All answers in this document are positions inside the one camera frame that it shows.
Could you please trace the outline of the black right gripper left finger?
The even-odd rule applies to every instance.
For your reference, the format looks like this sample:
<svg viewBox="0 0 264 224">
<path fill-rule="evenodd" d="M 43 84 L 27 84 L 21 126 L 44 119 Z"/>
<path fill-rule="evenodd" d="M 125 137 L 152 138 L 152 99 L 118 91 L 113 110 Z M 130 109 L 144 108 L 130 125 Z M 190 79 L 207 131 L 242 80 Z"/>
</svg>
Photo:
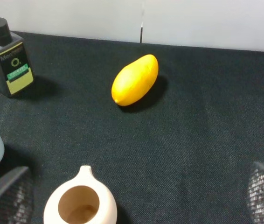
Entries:
<svg viewBox="0 0 264 224">
<path fill-rule="evenodd" d="M 29 168 L 16 167 L 0 178 L 0 211 L 29 209 Z"/>
</svg>

